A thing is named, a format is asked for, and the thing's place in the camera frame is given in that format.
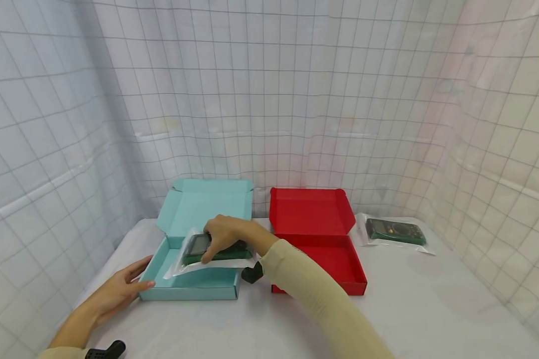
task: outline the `left hand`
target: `left hand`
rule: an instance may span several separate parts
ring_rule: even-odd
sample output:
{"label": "left hand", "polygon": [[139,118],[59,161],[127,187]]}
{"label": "left hand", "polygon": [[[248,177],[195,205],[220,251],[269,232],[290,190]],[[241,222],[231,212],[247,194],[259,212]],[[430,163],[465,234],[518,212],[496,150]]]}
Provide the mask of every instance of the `left hand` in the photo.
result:
{"label": "left hand", "polygon": [[137,298],[138,292],[149,290],[156,285],[155,281],[140,282],[137,277],[145,271],[152,260],[152,256],[145,257],[128,267],[114,273],[93,292],[81,305],[96,317],[95,326],[98,327],[114,317],[119,311],[125,309]]}

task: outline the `box lid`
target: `box lid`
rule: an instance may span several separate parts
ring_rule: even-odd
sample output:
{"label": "box lid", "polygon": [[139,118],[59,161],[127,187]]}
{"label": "box lid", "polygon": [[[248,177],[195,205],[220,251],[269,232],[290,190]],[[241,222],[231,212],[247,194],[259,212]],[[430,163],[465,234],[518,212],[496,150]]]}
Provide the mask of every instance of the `box lid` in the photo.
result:
{"label": "box lid", "polygon": [[254,184],[249,180],[174,181],[156,225],[167,237],[186,237],[218,214],[251,219]]}
{"label": "box lid", "polygon": [[346,235],[355,217],[342,189],[272,188],[269,221],[278,234]]}

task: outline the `white table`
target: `white table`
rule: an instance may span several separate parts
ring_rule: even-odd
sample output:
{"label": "white table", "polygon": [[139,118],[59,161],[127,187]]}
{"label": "white table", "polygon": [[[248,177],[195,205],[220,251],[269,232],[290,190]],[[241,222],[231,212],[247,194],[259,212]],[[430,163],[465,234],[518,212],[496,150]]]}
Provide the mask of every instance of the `white table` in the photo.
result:
{"label": "white table", "polygon": [[[267,219],[260,223],[269,227]],[[357,246],[368,279],[353,301],[399,359],[536,358],[539,344],[422,222],[436,257],[390,246]],[[358,243],[355,227],[350,233]],[[155,219],[129,231],[92,280],[94,291],[115,271],[155,252]],[[243,282],[238,300],[140,302],[99,328],[89,343],[123,340],[125,358],[331,358],[319,328],[288,295],[262,278]]]}

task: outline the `green multimeter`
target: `green multimeter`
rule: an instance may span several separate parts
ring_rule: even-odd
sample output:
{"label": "green multimeter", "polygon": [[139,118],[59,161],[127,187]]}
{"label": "green multimeter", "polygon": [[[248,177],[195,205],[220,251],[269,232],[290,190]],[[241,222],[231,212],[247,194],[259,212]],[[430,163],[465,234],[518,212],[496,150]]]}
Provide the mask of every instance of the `green multimeter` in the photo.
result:
{"label": "green multimeter", "polygon": [[[202,260],[202,255],[208,250],[212,244],[212,236],[209,233],[195,234],[190,238],[189,249],[186,256],[183,257],[182,263],[189,265]],[[237,241],[230,248],[221,250],[212,260],[227,260],[227,259],[249,259],[253,256],[248,244],[243,241]]]}
{"label": "green multimeter", "polygon": [[365,221],[365,230],[370,239],[388,239],[420,246],[427,243],[420,227],[410,223],[369,218]]}

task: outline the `clear plastic packaging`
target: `clear plastic packaging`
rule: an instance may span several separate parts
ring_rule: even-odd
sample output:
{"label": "clear plastic packaging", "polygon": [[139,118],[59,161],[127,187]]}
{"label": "clear plastic packaging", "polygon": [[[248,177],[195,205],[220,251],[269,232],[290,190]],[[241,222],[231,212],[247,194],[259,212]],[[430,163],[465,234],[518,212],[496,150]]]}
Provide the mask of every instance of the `clear plastic packaging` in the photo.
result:
{"label": "clear plastic packaging", "polygon": [[412,220],[375,217],[364,213],[358,213],[356,220],[363,246],[390,245],[435,256],[421,228]]}
{"label": "clear plastic packaging", "polygon": [[208,264],[202,264],[200,258],[208,249],[210,242],[209,234],[197,228],[191,228],[182,242],[180,255],[165,273],[164,279],[205,268],[253,268],[258,261],[258,255],[254,249],[247,243],[238,241],[230,248],[216,254]]}

